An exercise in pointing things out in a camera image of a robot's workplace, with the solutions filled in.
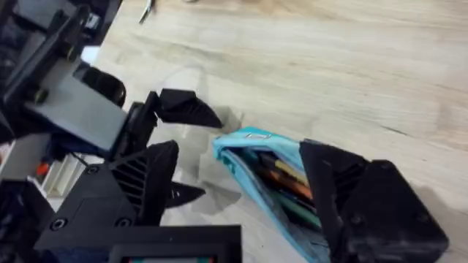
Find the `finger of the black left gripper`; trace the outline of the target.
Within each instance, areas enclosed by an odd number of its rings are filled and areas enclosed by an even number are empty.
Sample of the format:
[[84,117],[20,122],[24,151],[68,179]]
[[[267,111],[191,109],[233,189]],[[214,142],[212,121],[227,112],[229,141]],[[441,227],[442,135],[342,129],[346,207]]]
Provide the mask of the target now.
[[170,184],[170,195],[166,201],[166,208],[179,207],[193,202],[205,194],[203,188],[187,184],[172,182]]
[[165,123],[223,127],[215,111],[189,90],[163,88],[156,97],[156,114]]

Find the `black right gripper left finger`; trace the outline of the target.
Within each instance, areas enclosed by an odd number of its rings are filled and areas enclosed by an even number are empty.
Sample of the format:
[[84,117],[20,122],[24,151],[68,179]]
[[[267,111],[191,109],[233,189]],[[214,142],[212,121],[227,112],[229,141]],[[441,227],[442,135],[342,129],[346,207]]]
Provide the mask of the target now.
[[86,170],[35,248],[107,247],[142,226],[159,225],[178,152],[170,140]]

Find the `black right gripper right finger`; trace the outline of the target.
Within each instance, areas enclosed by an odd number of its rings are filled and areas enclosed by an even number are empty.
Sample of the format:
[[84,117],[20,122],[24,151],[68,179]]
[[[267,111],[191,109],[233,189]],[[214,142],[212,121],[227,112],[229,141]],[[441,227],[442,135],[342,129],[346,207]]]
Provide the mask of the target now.
[[332,262],[436,262],[449,238],[394,163],[299,144]]

